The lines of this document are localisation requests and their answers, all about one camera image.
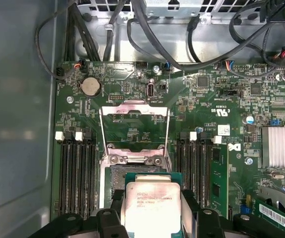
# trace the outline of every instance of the printed label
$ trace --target printed label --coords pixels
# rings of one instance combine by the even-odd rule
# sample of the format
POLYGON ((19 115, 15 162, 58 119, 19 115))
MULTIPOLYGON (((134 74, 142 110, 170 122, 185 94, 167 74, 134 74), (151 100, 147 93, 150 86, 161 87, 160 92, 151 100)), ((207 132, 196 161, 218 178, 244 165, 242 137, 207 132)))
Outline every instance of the printed label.
POLYGON ((230 125, 217 125, 217 135, 230 136, 230 125))
POLYGON ((285 227, 285 217, 260 204, 260 212, 285 227))

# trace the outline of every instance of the black connector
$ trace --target black connector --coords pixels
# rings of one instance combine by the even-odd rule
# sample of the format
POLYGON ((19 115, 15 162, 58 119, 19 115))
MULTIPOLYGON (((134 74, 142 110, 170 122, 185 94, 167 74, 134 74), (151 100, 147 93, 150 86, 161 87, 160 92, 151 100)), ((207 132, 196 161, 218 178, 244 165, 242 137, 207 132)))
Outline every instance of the black connector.
POLYGON ((194 31, 198 27, 199 22, 200 22, 200 14, 195 17, 192 17, 190 22, 188 23, 187 31, 188 32, 194 31))

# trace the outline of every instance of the green circuit board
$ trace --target green circuit board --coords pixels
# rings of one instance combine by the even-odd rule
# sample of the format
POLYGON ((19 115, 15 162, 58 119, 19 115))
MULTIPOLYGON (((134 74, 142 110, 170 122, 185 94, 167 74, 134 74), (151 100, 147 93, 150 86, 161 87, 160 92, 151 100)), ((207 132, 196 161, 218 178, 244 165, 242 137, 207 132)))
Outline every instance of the green circuit board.
MULTIPOLYGON (((61 70, 68 71, 74 64, 65 62, 61 70)), ((285 125, 285 81, 282 80, 285 70, 279 68, 266 78, 240 78, 214 65, 195 72, 167 71, 164 67, 160 63, 90 62, 86 71, 77 70, 65 83, 57 84, 55 131, 91 133, 94 161, 91 161, 91 172, 83 171, 86 176, 77 172, 66 175, 61 171, 64 166, 61 145, 55 142, 52 218, 64 212, 62 204, 80 203, 80 196, 91 200, 91 209, 98 207, 99 160, 104 152, 99 109, 118 106, 125 100, 144 100, 152 107, 170 109, 168 152, 173 172, 185 172, 178 156, 182 133, 198 130, 209 139, 222 136, 221 145, 210 147, 210 153, 214 153, 214 148, 220 150, 222 159, 210 162, 207 184, 207 205, 221 215, 228 218, 230 208, 233 214, 239 213, 246 195, 254 194, 260 185, 285 189, 285 169, 262 166, 261 142, 261 127, 285 125), (154 73, 155 65, 160 67, 161 73, 154 73), (87 77, 94 77, 101 83, 101 92, 96 97, 89 98, 80 90, 81 82, 87 77), (152 96, 146 92, 150 82, 154 86, 152 96), (67 97, 72 97, 72 102, 67 102, 67 97), (249 128, 243 123, 247 116, 255 119, 249 128), (248 158, 253 160, 251 165, 247 164, 248 158), (279 171, 284 178, 273 178, 270 176, 272 171, 279 171), (75 177, 74 182, 66 184, 62 176, 75 177), (82 194, 77 192, 75 185, 80 180, 83 185, 89 183, 82 194), (77 193, 77 199, 60 198, 62 189, 77 193)), ((267 70, 262 64, 235 65, 233 68, 249 75, 267 70)), ((103 124, 106 141, 115 147, 140 151, 157 148, 165 141, 166 118, 162 116, 139 115, 137 112, 108 115, 104 116, 103 124)), ((71 165, 81 168, 79 163, 76 161, 71 165)), ((111 199, 113 192, 110 186, 105 188, 106 201, 111 199)), ((80 208, 75 205, 71 210, 79 212, 80 208)))

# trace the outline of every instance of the screw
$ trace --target screw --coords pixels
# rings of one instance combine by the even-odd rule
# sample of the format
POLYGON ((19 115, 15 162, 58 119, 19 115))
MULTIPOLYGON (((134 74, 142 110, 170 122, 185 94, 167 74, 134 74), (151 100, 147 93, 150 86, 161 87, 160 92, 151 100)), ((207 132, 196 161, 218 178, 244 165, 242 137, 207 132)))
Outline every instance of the screw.
POLYGON ((115 164, 117 163, 118 159, 117 159, 117 156, 112 156, 109 158, 109 161, 112 163, 112 164, 115 164))
POLYGON ((250 158, 250 157, 247 157, 247 158, 245 159, 245 164, 246 164, 246 165, 252 165, 252 164, 253 164, 253 159, 250 158))
POLYGON ((155 65, 154 67, 152 67, 152 71, 154 73, 159 73, 160 72, 160 67, 158 65, 155 65))
POLYGON ((74 102, 74 98, 73 98, 72 96, 68 96, 68 97, 67 97, 67 102, 68 102, 69 104, 73 103, 73 102, 74 102))
POLYGON ((212 214, 212 211, 211 210, 204 210, 203 211, 205 214, 207 214, 207 215, 211 215, 212 214))
POLYGON ((161 164, 161 159, 155 159, 154 160, 155 165, 160 165, 161 164))
POLYGON ((241 215, 240 218, 243 219, 244 221, 249 221, 250 220, 250 217, 246 216, 246 215, 241 215))

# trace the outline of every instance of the black cable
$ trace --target black cable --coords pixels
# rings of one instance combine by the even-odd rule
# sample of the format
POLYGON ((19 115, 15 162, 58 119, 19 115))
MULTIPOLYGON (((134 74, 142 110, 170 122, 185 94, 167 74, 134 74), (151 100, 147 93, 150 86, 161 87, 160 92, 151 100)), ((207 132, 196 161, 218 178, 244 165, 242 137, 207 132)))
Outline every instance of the black cable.
MULTIPOLYGON (((264 36, 264 40, 263 40, 263 53, 266 52, 266 45, 267 45, 267 40, 268 40, 268 36, 269 36, 269 33, 270 33, 270 30, 271 30, 271 27, 266 31, 265 33, 265 36, 264 36)), ((284 66, 283 63, 285 62, 285 56, 284 58, 281 60, 281 64, 279 66, 275 66, 275 67, 272 67, 271 70, 265 72, 265 73, 262 73, 262 74, 259 74, 259 75, 245 75, 245 74, 240 74, 240 73, 237 73, 235 71, 233 71, 232 69, 230 70, 230 72, 236 76, 239 76, 239 77, 243 77, 243 78, 255 78, 255 77, 258 77, 258 78, 261 78, 261 77, 266 77, 270 74, 272 74, 274 71, 276 71, 276 69, 280 66, 284 66)))
POLYGON ((87 45, 86 42, 88 42, 88 45, 90 47, 90 49, 87 49, 87 51, 90 50, 90 55, 92 55, 92 59, 94 61, 101 61, 100 58, 99 58, 99 54, 98 54, 98 51, 96 49, 96 46, 95 46, 95 43, 94 43, 94 40, 90 34, 90 32, 88 31, 88 28, 84 22, 84 19, 82 17, 82 14, 81 12, 79 11, 78 7, 76 4, 72 4, 71 6, 71 11, 73 13, 73 18, 74 18, 74 21, 75 21, 75 24, 76 26, 78 26, 78 29, 79 29, 79 32, 80 32, 80 35, 82 37, 82 34, 84 34, 82 40, 83 40, 83 43, 84 43, 84 47, 87 45))
MULTIPOLYGON (((109 24, 114 25, 116 20, 117 20, 117 16, 119 15, 119 13, 122 11, 124 5, 126 3, 126 0, 120 0, 118 5, 116 6, 111 19, 109 20, 109 24)), ((106 48, 104 51, 104 56, 103 56, 103 61, 109 61, 109 58, 111 56, 111 51, 112 51, 112 46, 113 46, 113 32, 111 30, 107 31, 107 37, 106 37, 106 48)))
MULTIPOLYGON (((156 19, 156 17, 150 17, 147 19, 147 21, 150 21, 150 20, 154 20, 156 19)), ((165 62, 165 60, 163 59, 159 59, 157 58, 156 56, 148 53, 147 51, 143 50, 142 48, 140 48, 135 42, 134 40, 132 39, 132 23, 133 22, 137 22, 137 19, 135 18, 132 18, 130 20, 128 20, 127 22, 127 36, 128 36, 128 41, 131 43, 131 45, 133 46, 133 48, 138 51, 139 53, 143 54, 143 55, 146 55, 148 56, 149 58, 153 59, 153 61, 155 62, 165 62)))
POLYGON ((87 57, 88 57, 88 59, 90 61, 96 61, 96 59, 94 58, 91 46, 89 45, 87 37, 86 37, 86 35, 85 35, 84 31, 83 31, 83 28, 82 28, 81 24, 79 23, 79 21, 77 19, 77 16, 76 16, 77 13, 75 12, 75 9, 73 9, 74 6, 76 6, 75 3, 71 6, 71 14, 72 14, 72 17, 74 19, 75 26, 78 29, 79 35, 81 36, 81 39, 82 39, 82 42, 83 42, 83 45, 84 45, 87 57))
POLYGON ((196 52, 194 51, 193 43, 192 43, 192 35, 193 35, 194 30, 197 28, 199 22, 200 22, 200 14, 198 16, 192 17, 190 22, 189 22, 189 24, 188 24, 188 27, 187 27, 187 31, 188 31, 188 39, 187 39, 188 49, 190 51, 190 54, 191 54, 192 58, 197 63, 201 63, 201 60, 198 58, 196 52))
MULTIPOLYGON (((228 30, 230 32, 230 35, 231 37, 233 38, 234 41, 236 41, 237 43, 241 44, 245 41, 245 39, 243 39, 236 31, 235 31, 235 28, 234 28, 234 21, 235 19, 244 11, 247 11, 247 10, 250 10, 250 9, 253 9, 253 8, 257 8, 257 7, 262 7, 263 5, 265 5, 265 1, 258 1, 258 2, 254 2, 252 4, 249 4, 249 5, 246 5, 244 7, 242 7, 239 11, 237 11, 231 21, 230 21, 230 24, 228 26, 228 30)), ((253 50, 255 50, 260 56, 261 58, 263 58, 263 52, 262 52, 262 49, 260 47, 258 47, 257 45, 255 44, 248 44, 246 47, 248 48, 251 48, 253 50)))
POLYGON ((270 28, 274 23, 266 23, 264 26, 262 26, 259 30, 257 30, 253 35, 251 35, 247 40, 245 40, 243 43, 235 47, 233 50, 223 54, 222 56, 219 56, 215 59, 212 59, 210 61, 204 62, 204 63, 199 63, 199 64, 190 64, 190 65, 183 65, 179 64, 167 51, 166 49, 162 46, 162 44, 159 42, 159 40, 156 38, 155 34, 149 27, 145 15, 143 13, 143 10, 140 5, 140 0, 132 0, 131 1, 132 6, 134 8, 134 12, 136 15, 136 18, 139 21, 139 24, 141 25, 145 35, 151 42, 151 44, 154 46, 154 48, 170 63, 172 64, 175 68, 181 69, 184 71, 194 71, 198 69, 205 68, 207 66, 210 66, 214 63, 226 60, 242 50, 244 47, 246 47, 249 43, 251 43, 253 40, 255 40, 261 33, 266 31, 268 28, 270 28))
POLYGON ((58 15, 62 14, 63 12, 65 12, 76 0, 71 0, 68 2, 68 5, 56 12, 54 12, 51 16, 49 16, 47 19, 45 19, 36 29, 35 29, 35 34, 34 34, 34 43, 37 49, 37 54, 38 57, 41 61, 41 64, 43 65, 44 69, 47 71, 47 73, 49 75, 51 75, 52 77, 54 77, 55 79, 58 80, 65 80, 67 79, 69 76, 71 76, 73 74, 73 72, 75 71, 75 68, 73 67, 70 71, 68 71, 64 76, 58 76, 54 73, 51 72, 51 70, 48 68, 43 56, 42 56, 42 52, 40 49, 40 41, 39 41, 39 35, 40 35, 40 31, 42 29, 42 27, 47 24, 49 21, 53 20, 54 18, 56 18, 58 15))
POLYGON ((271 29, 269 28, 266 33, 265 33, 265 36, 264 36, 264 40, 263 40, 263 59, 265 60, 265 62, 270 65, 270 66, 273 66, 273 67, 285 67, 285 57, 281 60, 281 63, 278 64, 278 63, 274 63, 274 62, 271 62, 267 56, 266 56, 266 46, 267 46, 267 41, 268 41, 268 37, 269 37, 269 34, 271 32, 271 29))

